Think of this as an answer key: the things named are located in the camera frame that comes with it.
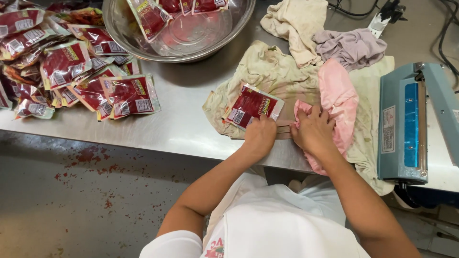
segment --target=stainless steel table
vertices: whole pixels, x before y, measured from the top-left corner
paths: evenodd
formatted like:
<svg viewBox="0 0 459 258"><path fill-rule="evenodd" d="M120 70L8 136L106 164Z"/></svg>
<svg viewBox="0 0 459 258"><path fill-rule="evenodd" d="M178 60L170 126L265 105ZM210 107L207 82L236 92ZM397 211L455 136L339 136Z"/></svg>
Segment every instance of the stainless steel table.
<svg viewBox="0 0 459 258"><path fill-rule="evenodd" d="M201 106L211 90L233 75L252 41L258 39L268 45L277 45L284 53L289 53L287 41L270 35L259 25L267 7L277 2L257 1L251 20L241 34L206 60L189 64L142 61L142 72L153 74L155 80L162 107L159 113L97 122L95 113L89 112L82 105L58 110L48 121L35 118L12 120L13 112L1 111L0 129L225 159L241 146L242 141L219 135L207 121ZM395 56L396 67L407 62L439 62L436 55L430 52L430 47L443 26L446 8L437 0L403 0L402 3L408 7L405 17L409 21L387 26L381 37L388 43L386 54ZM372 4L372 0L345 0L341 3L344 9L355 13L367 12ZM349 31L366 28L371 19L372 16L363 19L349 17L329 8L325 29ZM447 56L459 56L458 37L459 27L451 25L443 46ZM457 59L451 60L459 67ZM270 155L260 164L311 170L291 140L277 140Z"/></svg>

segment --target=person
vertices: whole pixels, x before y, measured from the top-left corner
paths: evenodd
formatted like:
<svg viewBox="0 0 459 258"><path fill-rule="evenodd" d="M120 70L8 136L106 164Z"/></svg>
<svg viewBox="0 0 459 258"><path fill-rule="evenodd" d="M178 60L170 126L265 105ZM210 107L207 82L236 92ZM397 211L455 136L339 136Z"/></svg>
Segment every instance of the person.
<svg viewBox="0 0 459 258"><path fill-rule="evenodd" d="M276 124L262 115L233 155L191 184L140 258L403 257L420 253L395 217L339 153L327 111L299 111L294 142L329 177L308 176L299 193L270 185L253 166L274 145ZM211 214L203 238L205 217ZM355 234L344 227L348 219Z"/></svg>

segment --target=stainless steel bowl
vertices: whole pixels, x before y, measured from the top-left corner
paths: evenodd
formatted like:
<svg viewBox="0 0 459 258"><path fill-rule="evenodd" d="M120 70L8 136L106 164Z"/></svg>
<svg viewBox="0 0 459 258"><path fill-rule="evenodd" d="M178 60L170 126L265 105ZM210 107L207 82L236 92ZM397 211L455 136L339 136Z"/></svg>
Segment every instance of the stainless steel bowl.
<svg viewBox="0 0 459 258"><path fill-rule="evenodd" d="M205 47L199 52L183 56L160 56L144 40L138 27L133 27L135 18L126 0L104 0L103 15L107 31L127 52L137 58L164 63L190 62L204 59L216 52L241 32L250 19L256 0L229 0L232 16L232 30L222 40Z"/></svg>

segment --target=pink towel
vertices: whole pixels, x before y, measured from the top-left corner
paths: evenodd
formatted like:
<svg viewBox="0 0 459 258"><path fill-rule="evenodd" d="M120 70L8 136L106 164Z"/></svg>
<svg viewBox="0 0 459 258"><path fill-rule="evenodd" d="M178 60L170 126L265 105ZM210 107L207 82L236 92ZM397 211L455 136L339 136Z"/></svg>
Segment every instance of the pink towel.
<svg viewBox="0 0 459 258"><path fill-rule="evenodd" d="M323 110L328 110L330 117L336 120L333 142L343 157L346 158L346 150L351 145L354 135L358 95L346 69L333 58L327 60L319 70L319 88ZM293 111L297 119L295 123L297 128L300 127L297 116L299 108L307 112L311 105L299 100L295 103ZM327 175L311 154L305 151L304 155L308 158L314 172Z"/></svg>

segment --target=hand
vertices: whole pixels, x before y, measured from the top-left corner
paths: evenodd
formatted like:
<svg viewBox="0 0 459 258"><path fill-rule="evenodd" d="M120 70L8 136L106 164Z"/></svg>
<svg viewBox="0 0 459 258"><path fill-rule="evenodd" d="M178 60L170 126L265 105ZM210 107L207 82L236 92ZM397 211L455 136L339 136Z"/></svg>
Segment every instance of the hand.
<svg viewBox="0 0 459 258"><path fill-rule="evenodd" d="M332 140L335 120L329 119L327 111L321 113L320 106L313 106L308 114L309 117L302 110L298 110L300 129L291 124L290 132L300 148L320 159L321 156L337 150Z"/></svg>
<svg viewBox="0 0 459 258"><path fill-rule="evenodd" d="M255 162L266 156L274 145L276 139L277 126L272 118L261 115L260 119L254 118L252 123L246 129L246 141L241 149L247 152L247 155L256 159Z"/></svg>

